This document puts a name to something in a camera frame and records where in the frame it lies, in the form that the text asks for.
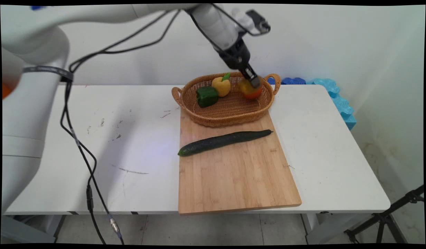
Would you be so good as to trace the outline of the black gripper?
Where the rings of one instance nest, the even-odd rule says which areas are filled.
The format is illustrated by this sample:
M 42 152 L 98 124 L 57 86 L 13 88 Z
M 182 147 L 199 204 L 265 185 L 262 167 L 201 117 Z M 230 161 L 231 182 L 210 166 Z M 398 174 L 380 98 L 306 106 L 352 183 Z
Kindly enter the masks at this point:
M 252 87 L 260 87 L 259 76 L 249 64 L 250 51 L 242 38 L 230 48 L 218 51 L 218 54 L 230 69 L 240 70 L 240 73 L 250 82 Z

